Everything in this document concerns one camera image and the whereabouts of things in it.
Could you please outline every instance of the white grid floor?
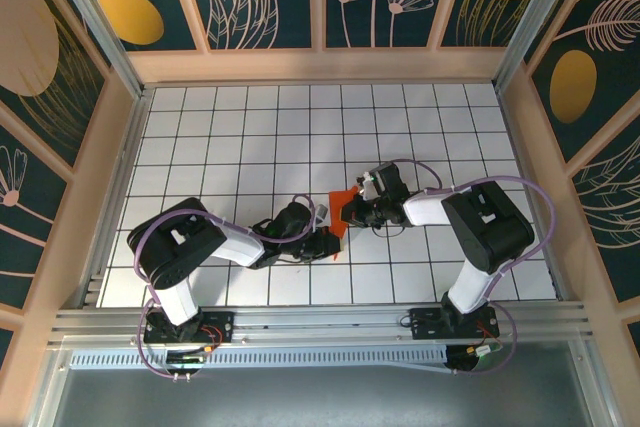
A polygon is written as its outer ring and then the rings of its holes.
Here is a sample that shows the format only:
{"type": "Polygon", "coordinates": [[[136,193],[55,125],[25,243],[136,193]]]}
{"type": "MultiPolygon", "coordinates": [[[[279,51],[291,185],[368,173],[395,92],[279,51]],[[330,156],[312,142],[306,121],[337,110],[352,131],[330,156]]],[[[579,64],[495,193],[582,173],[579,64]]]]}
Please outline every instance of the white grid floor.
{"type": "MultiPolygon", "coordinates": [[[[427,162],[445,185],[519,175],[490,84],[158,89],[98,306],[142,305],[148,293],[126,237],[186,197],[249,226],[277,214],[294,193],[327,204],[328,192],[402,157],[427,162]]],[[[423,169],[399,167],[410,190],[435,185],[423,169]]],[[[531,220],[522,187],[503,188],[531,220]]],[[[336,261],[258,271],[210,258],[192,274],[194,295],[205,306],[430,302],[462,268],[462,250],[446,226],[389,239],[350,229],[344,244],[336,261]]],[[[516,267],[493,298],[555,299],[544,258],[537,259],[516,267]]]]}

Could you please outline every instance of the vent grille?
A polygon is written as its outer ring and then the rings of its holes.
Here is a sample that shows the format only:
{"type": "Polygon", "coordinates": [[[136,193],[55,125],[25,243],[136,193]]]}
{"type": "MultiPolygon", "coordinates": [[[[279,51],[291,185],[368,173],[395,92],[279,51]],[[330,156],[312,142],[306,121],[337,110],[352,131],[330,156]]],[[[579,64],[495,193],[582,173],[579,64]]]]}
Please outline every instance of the vent grille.
{"type": "MultiPolygon", "coordinates": [[[[164,352],[148,353],[148,360],[162,365],[164,352]]],[[[317,367],[377,365],[390,362],[441,364],[447,361],[446,346],[338,347],[338,348],[221,348],[210,356],[206,368],[233,367],[317,367]]],[[[76,351],[71,358],[73,369],[144,368],[135,350],[76,351]]]]}

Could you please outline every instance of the grid tile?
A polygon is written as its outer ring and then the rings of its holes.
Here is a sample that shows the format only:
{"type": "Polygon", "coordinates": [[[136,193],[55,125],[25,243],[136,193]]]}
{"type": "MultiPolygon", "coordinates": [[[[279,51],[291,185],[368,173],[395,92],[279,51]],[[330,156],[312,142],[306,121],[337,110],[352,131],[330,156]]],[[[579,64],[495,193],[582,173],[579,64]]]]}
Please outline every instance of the grid tile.
{"type": "MultiPolygon", "coordinates": [[[[248,227],[277,215],[293,193],[312,192],[316,205],[328,205],[328,192],[350,187],[393,158],[426,162],[444,186],[487,173],[519,176],[490,84],[158,89],[100,300],[140,305],[144,286],[120,287],[132,272],[127,235],[187,196],[248,227]],[[116,271],[124,273],[112,276],[116,271]]],[[[398,167],[411,191],[436,186],[427,170],[398,167]]],[[[504,186],[531,218],[523,187],[504,186]]],[[[464,258],[451,227],[400,231],[385,227],[377,237],[370,229],[350,229],[335,260],[311,266],[279,263],[250,271],[210,258],[191,276],[194,295],[201,305],[220,306],[440,299],[464,258]]],[[[535,259],[507,275],[492,297],[555,298],[542,253],[535,259]]]]}

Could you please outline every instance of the yellow circle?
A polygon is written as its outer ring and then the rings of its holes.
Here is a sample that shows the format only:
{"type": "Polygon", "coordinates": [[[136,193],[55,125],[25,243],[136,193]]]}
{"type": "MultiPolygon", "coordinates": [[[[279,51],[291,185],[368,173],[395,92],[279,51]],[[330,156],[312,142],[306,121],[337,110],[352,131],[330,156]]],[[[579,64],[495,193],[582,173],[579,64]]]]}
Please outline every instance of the yellow circle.
{"type": "Polygon", "coordinates": [[[44,0],[0,0],[0,85],[39,95],[58,69],[56,21],[44,0]]]}
{"type": "Polygon", "coordinates": [[[580,50],[564,54],[551,76],[551,111],[565,124],[578,120],[596,91],[598,71],[593,59],[580,50]]]}
{"type": "Polygon", "coordinates": [[[158,9],[148,0],[98,0],[116,35],[137,45],[149,45],[164,34],[158,9]]]}

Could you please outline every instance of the orange object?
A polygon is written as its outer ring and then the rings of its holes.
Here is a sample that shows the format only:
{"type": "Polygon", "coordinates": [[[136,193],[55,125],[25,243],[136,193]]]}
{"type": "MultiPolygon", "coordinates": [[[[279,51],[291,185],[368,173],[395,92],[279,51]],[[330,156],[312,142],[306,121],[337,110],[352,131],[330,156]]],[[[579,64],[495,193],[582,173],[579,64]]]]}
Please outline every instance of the orange object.
{"type": "Polygon", "coordinates": [[[351,202],[357,193],[357,185],[354,185],[351,190],[329,192],[329,210],[331,212],[331,227],[329,227],[329,232],[337,235],[341,239],[347,231],[347,223],[343,222],[340,218],[342,207],[351,202]]]}

